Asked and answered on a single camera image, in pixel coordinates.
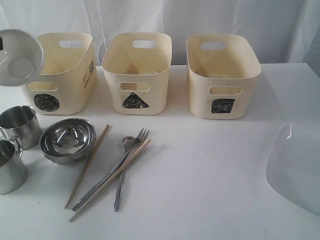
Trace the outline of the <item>wooden chopstick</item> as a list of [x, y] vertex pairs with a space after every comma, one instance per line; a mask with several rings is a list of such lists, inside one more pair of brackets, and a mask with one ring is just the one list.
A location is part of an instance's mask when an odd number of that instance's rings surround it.
[[92, 153], [90, 154], [89, 158], [86, 160], [86, 162], [85, 162], [85, 164], [83, 166], [83, 169], [80, 172], [80, 174], [79, 174], [79, 176], [78, 176], [78, 178], [77, 178], [77, 180], [76, 180], [76, 182], [75, 182], [75, 184], [74, 184], [74, 186], [72, 188], [71, 194], [70, 194], [70, 196], [68, 198], [67, 203], [64, 206], [64, 209], [68, 209], [70, 207], [70, 205], [72, 203], [72, 200], [75, 197], [75, 195], [76, 195], [76, 193], [78, 191], [78, 188], [80, 187], [80, 184], [81, 184], [83, 178], [85, 177], [85, 175], [86, 175], [86, 173], [87, 173], [87, 171], [88, 171], [88, 169], [90, 167], [90, 164], [91, 164], [96, 152], [98, 151], [102, 141], [104, 140], [104, 137], [107, 134], [109, 128], [110, 128], [110, 125], [107, 124], [105, 126], [103, 132], [101, 133], [100, 137], [98, 138], [98, 140], [97, 140], [97, 142], [96, 142], [96, 144], [95, 144], [95, 146], [93, 148]]
[[140, 152], [151, 142], [152, 140], [150, 138], [147, 138], [143, 144], [126, 160], [120, 168], [108, 179], [106, 180], [102, 186], [100, 186], [93, 195], [79, 208], [79, 210], [69, 219], [69, 222], [72, 223], [75, 221], [75, 219], [80, 215], [80, 213], [86, 208], [86, 206], [93, 201], [95, 196], [101, 192], [106, 186], [113, 181], [127, 166], [131, 164], [135, 160], [135, 158], [140, 154]]

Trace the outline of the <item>steel bowls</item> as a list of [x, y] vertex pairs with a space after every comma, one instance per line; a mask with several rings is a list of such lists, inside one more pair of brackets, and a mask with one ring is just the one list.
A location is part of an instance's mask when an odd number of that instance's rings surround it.
[[43, 155], [58, 165], [87, 160], [97, 135], [94, 125], [83, 118], [66, 118], [49, 126], [39, 141]]

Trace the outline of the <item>steel mug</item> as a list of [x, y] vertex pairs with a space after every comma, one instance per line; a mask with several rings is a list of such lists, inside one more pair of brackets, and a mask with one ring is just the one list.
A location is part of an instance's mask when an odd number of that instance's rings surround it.
[[36, 111], [29, 105], [17, 105], [0, 114], [0, 138], [16, 136], [24, 150], [35, 147], [42, 134]]
[[23, 145], [17, 136], [0, 140], [0, 194], [5, 195], [20, 188], [28, 177], [22, 160]]

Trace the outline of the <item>steel mug front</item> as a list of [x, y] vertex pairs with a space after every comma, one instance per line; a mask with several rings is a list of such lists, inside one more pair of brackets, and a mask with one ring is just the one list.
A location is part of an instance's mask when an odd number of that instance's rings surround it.
[[5, 195], [20, 188], [28, 177], [22, 160], [23, 145], [17, 136], [0, 140], [0, 194]]

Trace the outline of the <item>steel fork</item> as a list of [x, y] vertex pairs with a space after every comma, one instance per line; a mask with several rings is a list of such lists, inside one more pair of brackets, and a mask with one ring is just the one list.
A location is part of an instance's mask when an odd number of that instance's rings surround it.
[[119, 169], [119, 167], [124, 163], [130, 152], [138, 147], [139, 144], [141, 144], [149, 135], [150, 130], [149, 129], [142, 129], [137, 137], [131, 137], [127, 136], [122, 139], [122, 143], [124, 145], [124, 154], [116, 162], [116, 164], [113, 166], [113, 168], [110, 170], [110, 172], [102, 179], [100, 180], [93, 188], [90, 189], [72, 208], [72, 211], [77, 212], [87, 201], [88, 199], [93, 196], [94, 193], [97, 192], [97, 190]]

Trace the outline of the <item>steel spoon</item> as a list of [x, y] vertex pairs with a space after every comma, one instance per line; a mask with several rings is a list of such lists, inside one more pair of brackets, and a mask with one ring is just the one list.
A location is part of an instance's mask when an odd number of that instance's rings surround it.
[[[135, 138], [132, 136], [126, 136], [122, 139], [125, 153], [128, 151], [128, 149], [130, 149], [134, 145], [134, 141], [135, 141]], [[125, 175], [126, 174], [122, 171], [118, 176], [118, 182], [117, 182], [117, 187], [116, 187], [116, 192], [115, 192], [115, 200], [114, 200], [114, 206], [113, 206], [114, 212], [118, 212], [120, 210]]]

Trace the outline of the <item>cream bin triangle mark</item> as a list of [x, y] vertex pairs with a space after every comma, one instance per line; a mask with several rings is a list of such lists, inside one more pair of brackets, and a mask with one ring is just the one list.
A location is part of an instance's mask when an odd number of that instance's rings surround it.
[[113, 38], [102, 61], [113, 108], [124, 115], [156, 115], [167, 104], [171, 37], [126, 32]]

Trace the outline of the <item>cream bin square mark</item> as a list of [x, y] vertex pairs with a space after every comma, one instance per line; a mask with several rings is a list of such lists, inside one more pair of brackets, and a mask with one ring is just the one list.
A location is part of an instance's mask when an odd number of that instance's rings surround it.
[[195, 34], [186, 40], [189, 109], [203, 119], [242, 117], [262, 73], [249, 42], [235, 34]]

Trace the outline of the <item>cream bin circle mark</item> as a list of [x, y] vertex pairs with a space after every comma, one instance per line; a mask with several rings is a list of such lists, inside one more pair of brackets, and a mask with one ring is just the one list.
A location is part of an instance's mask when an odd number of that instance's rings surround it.
[[28, 104], [41, 115], [80, 112], [97, 80], [93, 37], [83, 32], [53, 32], [37, 39], [44, 65], [39, 77], [22, 87]]

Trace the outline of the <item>white square plate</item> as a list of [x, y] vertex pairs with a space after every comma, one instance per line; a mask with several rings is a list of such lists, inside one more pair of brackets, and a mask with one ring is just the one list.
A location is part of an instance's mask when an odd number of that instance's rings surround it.
[[271, 145], [265, 178], [279, 195], [319, 217], [320, 132], [285, 123]]

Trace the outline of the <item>white backdrop curtain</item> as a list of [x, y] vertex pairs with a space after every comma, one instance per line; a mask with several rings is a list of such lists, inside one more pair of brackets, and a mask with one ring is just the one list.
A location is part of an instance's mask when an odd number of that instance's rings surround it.
[[121, 33], [169, 35], [174, 65], [186, 63], [189, 36], [235, 34], [249, 42], [261, 63], [306, 63], [320, 71], [317, 0], [3, 0], [0, 27], [34, 36], [88, 33], [98, 63]]

